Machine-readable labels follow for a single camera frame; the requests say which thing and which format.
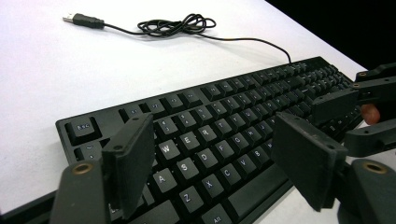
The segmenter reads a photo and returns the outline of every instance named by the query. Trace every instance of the black keyboard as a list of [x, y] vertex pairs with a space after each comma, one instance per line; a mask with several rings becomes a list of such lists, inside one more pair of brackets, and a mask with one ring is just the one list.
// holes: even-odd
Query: black keyboard
[[[317, 57], [62, 119], [56, 127], [69, 163], [98, 160], [128, 119], [153, 114], [156, 159], [125, 223], [251, 223], [292, 186], [270, 159], [275, 113], [310, 121], [316, 97], [350, 82]], [[360, 122], [356, 107], [318, 127], [341, 141]], [[120, 211], [110, 211], [123, 223]]]

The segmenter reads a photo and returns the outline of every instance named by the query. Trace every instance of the keyboard key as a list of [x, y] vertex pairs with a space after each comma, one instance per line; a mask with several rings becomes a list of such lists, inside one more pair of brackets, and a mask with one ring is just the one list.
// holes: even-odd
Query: keyboard key
[[235, 93], [235, 90], [227, 81], [220, 82], [218, 88], [219, 91], [222, 93], [222, 96], [229, 96]]
[[179, 221], [180, 217], [175, 207], [168, 200], [136, 218], [130, 224], [178, 223]]
[[185, 109], [183, 102], [181, 102], [180, 98], [178, 98], [176, 94], [165, 96], [165, 98], [162, 99], [162, 102], [169, 114], [175, 114]]
[[287, 180], [283, 171], [273, 165], [228, 197], [222, 205], [232, 221], [239, 222]]
[[77, 161], [98, 161], [102, 158], [102, 146], [99, 142], [92, 142], [74, 150]]
[[155, 122], [154, 127], [156, 133], [162, 140], [173, 138], [180, 133], [175, 123], [170, 118], [158, 120], [158, 122]]
[[215, 144], [212, 151], [221, 164], [230, 161], [234, 155], [233, 149], [225, 140]]
[[191, 114], [194, 116], [195, 120], [200, 126], [206, 125], [215, 119], [204, 106], [200, 106], [192, 110]]
[[146, 102], [146, 107], [148, 108], [148, 111], [152, 113], [154, 119], [159, 119], [167, 115], [163, 104], [161, 104], [158, 99], [148, 100]]
[[75, 118], [65, 125], [72, 146], [102, 137], [94, 118]]
[[270, 157], [265, 153], [262, 147], [254, 148], [249, 151], [248, 155], [259, 170], [271, 163]]
[[233, 128], [225, 119], [220, 119], [212, 124], [213, 131], [220, 139], [224, 139], [233, 134]]
[[196, 107], [202, 104], [202, 101], [198, 98], [198, 96], [195, 94], [195, 91], [193, 90], [183, 91], [179, 97], [187, 108]]
[[233, 85], [233, 89], [236, 92], [245, 91], [247, 89], [238, 78], [233, 78], [232, 80], [230, 80], [230, 83]]
[[231, 191], [236, 188], [237, 184], [242, 180], [241, 176], [238, 174], [232, 164], [228, 164], [221, 168], [217, 173], [217, 177], [221, 185], [227, 191]]
[[228, 114], [233, 114], [241, 110], [241, 106], [235, 101], [233, 97], [223, 100], [222, 104], [227, 109]]
[[242, 131], [242, 135], [244, 135], [251, 147], [261, 144], [264, 140], [263, 136], [257, 132], [254, 127], [248, 127], [246, 130]]
[[128, 121], [128, 119], [143, 115], [143, 111], [139, 105], [127, 105], [123, 109], [119, 110], [119, 112], [124, 122]]
[[160, 152], [157, 153], [157, 156], [161, 160], [164, 166], [174, 163], [175, 161], [178, 161], [178, 159], [181, 158], [180, 151], [178, 150], [172, 139], [160, 143], [158, 145], [158, 148]]
[[227, 115], [227, 110], [220, 102], [208, 105], [207, 108], [215, 119], [222, 119]]
[[257, 171], [256, 165], [248, 157], [248, 155], [243, 155], [242, 157], [236, 159], [236, 161], [233, 162], [233, 166], [242, 176], [243, 179], [250, 178], [253, 175], [253, 173]]
[[251, 126], [252, 124], [257, 123], [257, 121], [259, 121], [259, 118], [256, 116], [255, 113], [253, 113], [253, 111], [250, 108], [242, 111], [240, 114], [242, 119], [247, 124], [247, 126]]
[[152, 175], [148, 181], [151, 191], [159, 200], [169, 197], [177, 189], [177, 182], [168, 168]]
[[184, 186], [192, 184], [199, 177], [199, 171], [191, 158], [178, 161], [174, 171], [177, 180]]
[[209, 175], [200, 181], [198, 190], [208, 204], [215, 202], [225, 193], [223, 186], [215, 175]]
[[203, 147], [208, 147], [218, 139], [216, 134], [208, 125], [199, 128], [195, 133], [198, 138], [198, 141], [201, 143]]
[[195, 119], [192, 117], [191, 113], [188, 111], [185, 111], [175, 117], [173, 117], [173, 120], [175, 121], [175, 124], [177, 127], [183, 132], [189, 132], [195, 129], [198, 126], [198, 123], [195, 121]]
[[234, 99], [235, 99], [236, 102], [238, 102], [238, 104], [241, 105], [242, 109], [251, 107], [251, 101], [248, 99], [248, 97], [244, 93], [237, 94], [234, 97]]
[[232, 222], [231, 222], [231, 219], [228, 217], [227, 213], [224, 211], [224, 208], [221, 206], [221, 204], [218, 204], [201, 216], [200, 223], [201, 224], [214, 224], [214, 223], [227, 224], [227, 223], [232, 223]]
[[201, 88], [201, 91], [205, 94], [209, 101], [218, 100], [222, 96], [221, 92], [214, 84], [210, 84]]
[[190, 156], [192, 153], [197, 152], [202, 148], [195, 137], [195, 134], [192, 132], [182, 134], [177, 138], [177, 143], [185, 156]]
[[244, 130], [247, 127], [247, 124], [239, 114], [233, 114], [230, 117], [228, 117], [226, 120], [235, 132]]
[[237, 133], [233, 135], [229, 140], [228, 143], [233, 148], [233, 151], [236, 155], [240, 155], [248, 150], [249, 144], [248, 141], [241, 133]]
[[209, 148], [197, 152], [194, 156], [194, 161], [203, 175], [214, 171], [216, 166], [219, 165], [218, 160]]
[[191, 186], [178, 194], [177, 205], [179, 205], [183, 217], [191, 219], [204, 206], [204, 201], [195, 187]]

